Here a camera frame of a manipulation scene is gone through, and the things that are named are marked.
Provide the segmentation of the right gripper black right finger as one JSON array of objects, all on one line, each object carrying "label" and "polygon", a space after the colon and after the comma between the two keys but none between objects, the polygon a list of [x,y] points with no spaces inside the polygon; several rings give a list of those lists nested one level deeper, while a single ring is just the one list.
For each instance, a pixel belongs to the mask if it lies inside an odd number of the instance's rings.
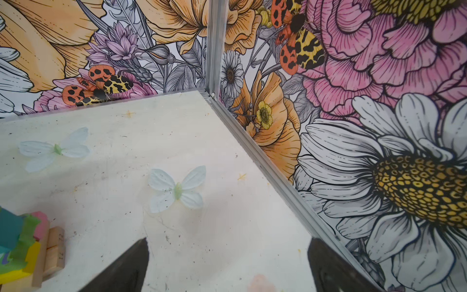
[{"label": "right gripper black right finger", "polygon": [[311,239],[307,255],[317,292],[381,291],[319,238]]}]

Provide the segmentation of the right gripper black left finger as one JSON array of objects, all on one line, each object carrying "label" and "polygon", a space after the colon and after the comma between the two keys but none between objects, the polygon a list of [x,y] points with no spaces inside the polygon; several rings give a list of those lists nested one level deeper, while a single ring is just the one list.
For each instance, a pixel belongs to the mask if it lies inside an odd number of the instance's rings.
[{"label": "right gripper black left finger", "polygon": [[80,291],[140,292],[144,284],[148,263],[148,243],[146,238],[142,238]]}]

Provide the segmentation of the yellow rectangular block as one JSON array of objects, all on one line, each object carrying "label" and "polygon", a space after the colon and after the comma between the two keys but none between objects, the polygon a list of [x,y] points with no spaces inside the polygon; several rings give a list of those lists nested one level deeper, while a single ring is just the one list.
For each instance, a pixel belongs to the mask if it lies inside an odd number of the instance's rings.
[{"label": "yellow rectangular block", "polygon": [[34,273],[36,262],[41,249],[41,243],[35,242],[26,254],[24,264],[17,265],[13,270],[1,272],[1,285],[22,279]]}]

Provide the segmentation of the pink rectangular block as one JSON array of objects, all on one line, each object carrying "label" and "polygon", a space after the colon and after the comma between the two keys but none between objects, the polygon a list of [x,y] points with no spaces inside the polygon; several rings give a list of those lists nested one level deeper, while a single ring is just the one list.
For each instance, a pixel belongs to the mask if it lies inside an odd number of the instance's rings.
[{"label": "pink rectangular block", "polygon": [[45,213],[37,211],[31,213],[36,219],[39,219],[40,222],[35,228],[34,239],[39,242],[48,235],[49,231],[49,220]]}]

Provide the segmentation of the natural wood block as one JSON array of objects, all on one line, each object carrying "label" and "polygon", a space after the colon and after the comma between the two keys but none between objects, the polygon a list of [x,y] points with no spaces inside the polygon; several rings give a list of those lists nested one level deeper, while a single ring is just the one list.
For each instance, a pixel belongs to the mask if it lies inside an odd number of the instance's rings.
[{"label": "natural wood block", "polygon": [[26,258],[31,260],[22,270],[1,275],[2,292],[36,292],[42,286],[49,232],[34,243]]},{"label": "natural wood block", "polygon": [[43,281],[50,279],[54,274],[65,267],[66,248],[64,244],[64,229],[56,226],[49,230]]}]

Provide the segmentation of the green rectangular block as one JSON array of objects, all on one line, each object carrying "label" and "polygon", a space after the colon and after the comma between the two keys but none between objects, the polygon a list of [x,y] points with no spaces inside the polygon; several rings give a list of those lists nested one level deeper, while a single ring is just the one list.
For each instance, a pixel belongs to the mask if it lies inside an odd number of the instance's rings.
[{"label": "green rectangular block", "polygon": [[34,233],[41,220],[32,214],[25,214],[22,218],[23,225],[20,234],[8,256],[10,262],[13,260],[24,261],[29,248],[36,242]]}]

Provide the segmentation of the teal cube block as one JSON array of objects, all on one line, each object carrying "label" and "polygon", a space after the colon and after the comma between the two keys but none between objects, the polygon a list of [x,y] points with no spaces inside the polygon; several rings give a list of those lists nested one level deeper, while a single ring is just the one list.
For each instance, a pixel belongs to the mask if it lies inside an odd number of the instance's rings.
[{"label": "teal cube block", "polygon": [[0,245],[1,254],[13,250],[23,230],[23,217],[1,208],[0,212]]}]

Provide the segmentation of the green owl toy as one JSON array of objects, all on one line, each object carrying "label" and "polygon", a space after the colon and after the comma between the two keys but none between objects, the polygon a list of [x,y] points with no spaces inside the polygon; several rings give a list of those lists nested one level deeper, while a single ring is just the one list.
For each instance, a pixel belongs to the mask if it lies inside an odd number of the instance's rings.
[{"label": "green owl toy", "polygon": [[7,274],[12,271],[22,270],[27,266],[24,259],[17,259],[10,256],[9,252],[1,254],[0,274]]}]

